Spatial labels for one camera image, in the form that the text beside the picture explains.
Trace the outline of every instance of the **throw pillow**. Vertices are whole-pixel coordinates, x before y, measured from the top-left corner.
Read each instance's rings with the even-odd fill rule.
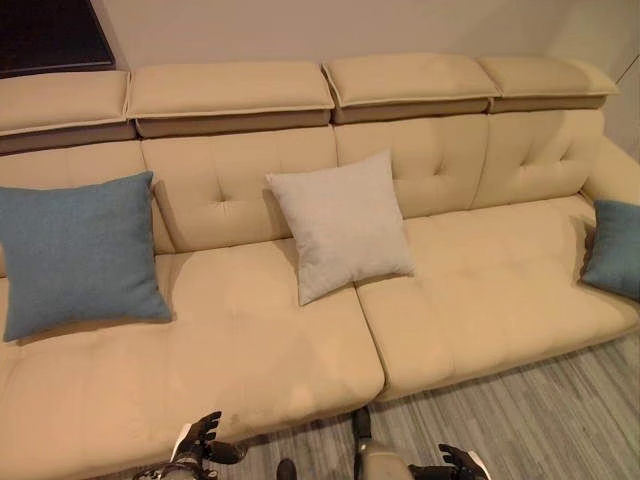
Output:
[[[596,233],[582,280],[640,302],[640,206],[597,200]]]
[[[413,273],[391,152],[344,167],[269,174],[267,182],[296,241],[301,305],[349,282]]]
[[[5,341],[71,321],[170,319],[155,277],[152,176],[57,190],[0,187]]]

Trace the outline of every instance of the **sofa armrest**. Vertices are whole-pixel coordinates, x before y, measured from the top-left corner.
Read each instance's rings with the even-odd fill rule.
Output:
[[[640,163],[602,137],[596,164],[582,191],[592,200],[618,200],[640,205]]]

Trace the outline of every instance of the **robotic arm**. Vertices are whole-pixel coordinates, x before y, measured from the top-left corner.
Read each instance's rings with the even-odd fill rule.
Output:
[[[218,474],[203,467],[205,460],[225,465],[240,462],[247,454],[245,446],[215,441],[220,417],[221,412],[213,412],[196,423],[187,423],[180,431],[169,463],[140,472],[133,480],[212,480]]]

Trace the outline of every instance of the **white pillow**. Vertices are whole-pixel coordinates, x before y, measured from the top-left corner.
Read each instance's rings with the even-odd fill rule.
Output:
[[[300,305],[356,280],[413,273],[390,151],[344,167],[268,174],[267,182],[296,240]]]

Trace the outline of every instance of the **dark panel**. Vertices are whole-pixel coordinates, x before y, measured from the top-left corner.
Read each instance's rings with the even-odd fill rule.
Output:
[[[89,0],[0,0],[0,77],[114,66]]]

